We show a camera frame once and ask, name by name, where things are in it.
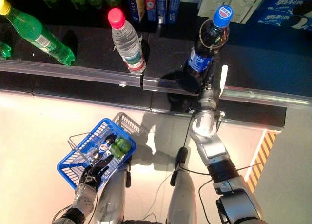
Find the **blue bottle cap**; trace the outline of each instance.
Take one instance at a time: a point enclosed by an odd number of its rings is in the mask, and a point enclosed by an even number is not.
[[[233,9],[228,5],[218,7],[214,14],[213,22],[217,27],[225,27],[230,24],[233,17]]]

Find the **pink bottle cap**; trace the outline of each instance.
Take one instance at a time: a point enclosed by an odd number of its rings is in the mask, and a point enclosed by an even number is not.
[[[125,17],[119,8],[113,8],[108,13],[108,21],[115,29],[120,29],[125,24]]]

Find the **yellow bottle cap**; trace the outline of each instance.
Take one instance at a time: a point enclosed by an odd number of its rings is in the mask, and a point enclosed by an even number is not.
[[[0,14],[1,15],[7,15],[11,10],[11,5],[5,1],[5,0],[0,0]]]

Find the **blue box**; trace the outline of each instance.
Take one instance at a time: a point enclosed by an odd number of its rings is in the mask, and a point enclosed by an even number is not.
[[[149,21],[156,21],[156,0],[145,0],[147,19]]]
[[[312,31],[312,19],[289,13],[267,10],[258,23]]]
[[[158,24],[166,24],[168,0],[156,0]]]
[[[312,18],[312,0],[266,0],[268,10]]]
[[[168,23],[176,23],[177,16],[179,13],[180,0],[170,0],[169,10],[168,10]]]
[[[140,23],[145,14],[144,0],[128,0],[131,18],[133,21]]]

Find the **yellow and black warning stripe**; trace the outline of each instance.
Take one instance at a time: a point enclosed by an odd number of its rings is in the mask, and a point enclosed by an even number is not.
[[[247,184],[252,192],[254,192],[255,187],[260,179],[261,172],[263,171],[264,165],[267,162],[268,156],[272,149],[273,143],[275,141],[276,134],[271,132],[266,132],[258,155],[255,158],[253,164],[258,164],[252,167],[249,177],[247,179]]]

